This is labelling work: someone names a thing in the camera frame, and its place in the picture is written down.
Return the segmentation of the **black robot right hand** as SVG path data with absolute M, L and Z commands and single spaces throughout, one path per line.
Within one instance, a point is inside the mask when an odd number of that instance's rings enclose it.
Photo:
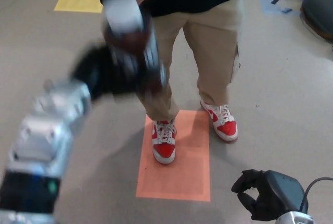
M 255 221 L 277 220 L 289 212 L 308 213 L 308 202 L 302 203 L 305 191 L 298 180 L 273 170 L 244 170 L 231 191 Z

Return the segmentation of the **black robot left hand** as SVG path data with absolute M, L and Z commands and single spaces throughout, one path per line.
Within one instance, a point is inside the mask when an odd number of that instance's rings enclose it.
M 106 44 L 84 51 L 71 78 L 87 85 L 93 101 L 108 95 L 150 97 L 167 85 L 165 67 L 157 56 L 135 57 Z

